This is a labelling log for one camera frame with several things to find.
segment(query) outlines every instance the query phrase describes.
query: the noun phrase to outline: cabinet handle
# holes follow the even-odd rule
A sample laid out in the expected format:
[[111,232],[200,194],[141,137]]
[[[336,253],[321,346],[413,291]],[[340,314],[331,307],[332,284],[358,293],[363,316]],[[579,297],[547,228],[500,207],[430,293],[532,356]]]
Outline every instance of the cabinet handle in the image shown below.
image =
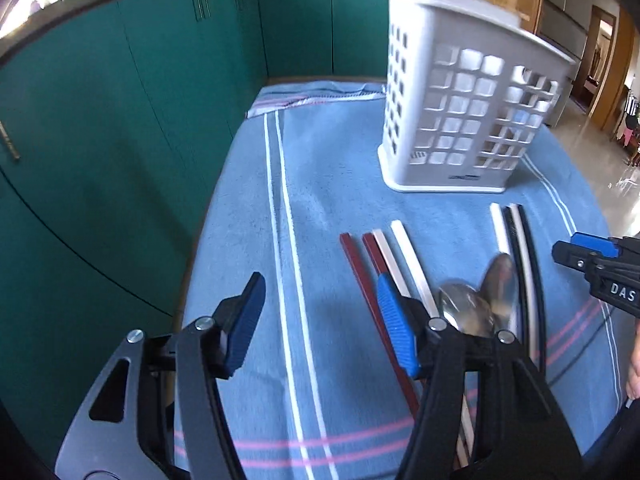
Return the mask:
[[209,10],[209,0],[204,0],[204,5],[207,8],[207,15],[205,16],[205,18],[210,18],[211,17],[211,11]]
[[199,22],[204,19],[204,14],[202,13],[202,3],[200,0],[191,1],[193,1],[193,10],[196,13],[196,21]]
[[4,129],[4,126],[2,126],[1,122],[0,122],[0,136],[2,137],[2,140],[4,140],[4,145],[9,150],[9,153],[11,153],[11,156],[14,158],[14,161],[18,162],[20,160],[20,153],[18,153],[18,150],[15,149],[14,143],[10,139],[8,133]]

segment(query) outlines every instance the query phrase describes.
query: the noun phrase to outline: spoon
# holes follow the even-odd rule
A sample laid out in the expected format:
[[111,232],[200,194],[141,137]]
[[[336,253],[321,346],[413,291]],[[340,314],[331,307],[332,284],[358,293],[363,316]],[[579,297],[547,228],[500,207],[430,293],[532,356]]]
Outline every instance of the spoon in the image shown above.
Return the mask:
[[498,254],[489,264],[479,295],[494,315],[495,331],[510,330],[517,334],[518,277],[508,254]]
[[440,287],[438,309],[462,333],[491,337],[494,316],[489,304],[466,283],[449,282]]

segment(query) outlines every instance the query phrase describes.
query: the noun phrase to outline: red chopstick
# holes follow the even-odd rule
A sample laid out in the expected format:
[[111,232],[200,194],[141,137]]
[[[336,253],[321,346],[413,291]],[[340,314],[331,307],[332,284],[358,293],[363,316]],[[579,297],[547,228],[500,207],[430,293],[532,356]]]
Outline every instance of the red chopstick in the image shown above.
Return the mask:
[[[386,269],[386,264],[384,264],[384,260],[382,258],[382,254],[380,254],[380,248],[378,244],[375,242],[375,249],[378,251],[380,255],[380,259],[377,263],[374,261],[374,265],[376,266],[376,270],[378,270],[378,264],[382,262]],[[376,324],[376,328],[378,329],[378,334],[380,335],[380,339],[382,339],[382,344],[385,347],[386,355],[389,357],[391,361],[391,366],[394,369],[394,373],[396,374],[396,378],[398,379],[398,383],[400,384],[400,389],[404,394],[404,398],[406,399],[406,403],[409,406],[409,411],[411,412],[412,417],[415,419],[418,408],[420,406],[418,402],[418,396],[415,393],[414,386],[412,385],[412,381],[409,376],[406,374],[404,370],[398,364],[398,359],[396,359],[396,354],[394,352],[394,348],[391,345],[391,339],[389,339],[389,334],[386,332],[385,321],[382,317],[382,313],[380,312],[380,308],[378,306],[378,298],[375,292],[375,289],[371,283],[369,273],[364,266],[360,255],[358,254],[358,248],[356,247],[353,238],[349,233],[342,233],[340,235],[340,243],[344,250],[344,253],[347,256],[347,259],[351,265],[351,270],[356,277],[358,285],[360,286],[360,291],[364,296],[365,301],[367,302],[367,306],[369,307],[369,311],[373,316],[373,321]]]

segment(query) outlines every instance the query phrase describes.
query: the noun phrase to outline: wooden door frame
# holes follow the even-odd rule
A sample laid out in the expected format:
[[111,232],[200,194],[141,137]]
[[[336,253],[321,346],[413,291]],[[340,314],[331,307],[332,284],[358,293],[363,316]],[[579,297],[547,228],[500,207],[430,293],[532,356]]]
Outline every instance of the wooden door frame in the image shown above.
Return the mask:
[[609,48],[609,52],[613,51],[613,53],[609,55],[609,65],[605,68],[606,75],[589,111],[591,122],[600,130],[608,128],[614,121],[616,107],[625,87],[626,74],[633,56],[635,35],[636,26],[633,18],[624,7],[620,6],[618,26],[612,38],[612,46]]
[[597,101],[598,93],[600,92],[600,88],[604,84],[604,81],[607,76],[607,70],[609,68],[609,63],[611,60],[611,51],[614,48],[614,39],[616,37],[616,25],[618,24],[618,20],[616,17],[602,9],[598,6],[591,7],[591,22],[589,24],[589,30],[587,32],[587,42],[584,45],[584,53],[582,55],[582,61],[580,62],[580,68],[578,69],[578,73],[575,77],[574,87],[571,90],[571,95],[574,97],[578,97],[582,89],[584,88],[584,84],[587,81],[587,76],[589,75],[589,70],[591,68],[591,63],[593,62],[593,56],[596,51],[596,46],[598,44],[598,37],[600,36],[600,22],[609,23],[612,27],[612,36],[610,39],[609,49],[607,51],[607,57],[605,58],[604,64],[604,76],[602,81],[600,82],[600,87],[598,88],[598,92],[594,95],[591,105],[589,106],[589,113],[593,108],[593,105]]

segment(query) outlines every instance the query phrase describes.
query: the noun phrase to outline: white plastic basket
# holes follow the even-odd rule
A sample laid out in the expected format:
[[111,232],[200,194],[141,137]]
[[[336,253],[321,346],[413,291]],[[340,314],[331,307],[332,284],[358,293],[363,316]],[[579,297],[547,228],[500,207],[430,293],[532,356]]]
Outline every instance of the white plastic basket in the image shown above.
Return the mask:
[[573,61],[482,0],[389,0],[389,17],[385,183],[503,192]]

